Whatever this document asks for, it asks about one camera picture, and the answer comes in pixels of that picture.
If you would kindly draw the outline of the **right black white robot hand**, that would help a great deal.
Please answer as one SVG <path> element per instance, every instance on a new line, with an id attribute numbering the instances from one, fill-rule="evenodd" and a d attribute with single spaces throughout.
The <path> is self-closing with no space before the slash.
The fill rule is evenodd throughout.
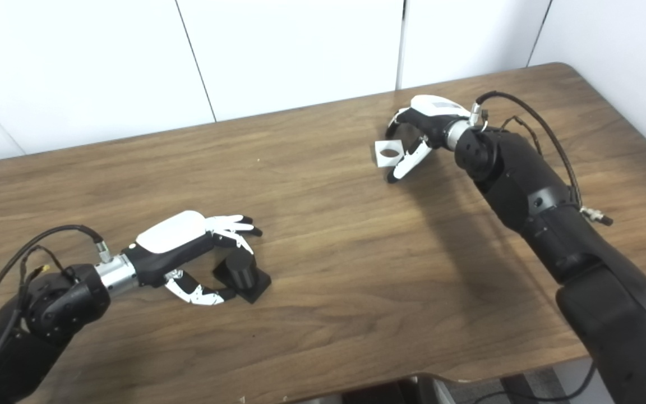
<path id="1" fill-rule="evenodd" d="M 421 135 L 404 151 L 385 181 L 389 184 L 400 181 L 434 149 L 455 151 L 463 133 L 472 128 L 470 117 L 466 108 L 452 100 L 438 95 L 415 95 L 410 106 L 400 108 L 390 120 L 385 138 L 392 139 L 400 125 L 411 125 Z"/>

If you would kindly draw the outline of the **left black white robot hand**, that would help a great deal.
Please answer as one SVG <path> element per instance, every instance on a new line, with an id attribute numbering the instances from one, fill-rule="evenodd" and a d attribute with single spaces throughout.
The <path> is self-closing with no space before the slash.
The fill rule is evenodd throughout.
<path id="1" fill-rule="evenodd" d="M 259 268 L 245 235 L 262 236 L 250 217 L 205 217 L 184 210 L 142 232 L 122 255 L 140 287 L 166 287 L 192 305 L 219 305 L 236 296 L 253 304 L 271 284 L 271 277 Z M 183 269 L 216 247 L 230 250 L 213 271 L 224 286 L 219 289 L 203 286 Z"/>

